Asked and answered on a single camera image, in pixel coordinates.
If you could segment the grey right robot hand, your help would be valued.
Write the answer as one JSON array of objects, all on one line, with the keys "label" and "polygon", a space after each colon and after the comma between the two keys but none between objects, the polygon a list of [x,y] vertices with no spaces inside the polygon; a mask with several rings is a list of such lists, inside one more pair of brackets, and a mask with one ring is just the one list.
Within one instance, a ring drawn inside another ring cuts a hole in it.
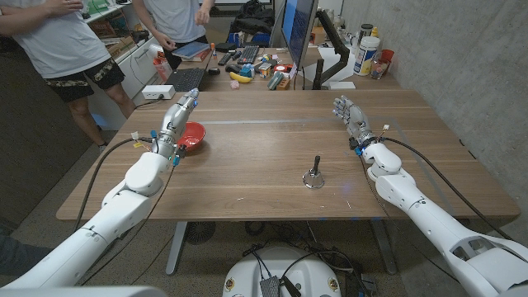
[{"label": "grey right robot hand", "polygon": [[370,128],[368,117],[358,105],[344,95],[335,98],[333,105],[332,113],[343,121],[358,147],[364,148],[374,141],[375,135]]}]

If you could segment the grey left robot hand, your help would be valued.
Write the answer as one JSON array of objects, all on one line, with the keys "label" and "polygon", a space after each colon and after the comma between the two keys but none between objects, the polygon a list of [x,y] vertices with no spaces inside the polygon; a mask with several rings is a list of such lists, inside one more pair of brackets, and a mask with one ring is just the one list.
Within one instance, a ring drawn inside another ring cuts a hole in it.
[{"label": "grey left robot hand", "polygon": [[197,88],[191,89],[167,110],[158,137],[153,141],[153,153],[160,154],[165,158],[174,153],[177,141],[185,132],[186,122],[197,105],[196,99],[199,93]]}]

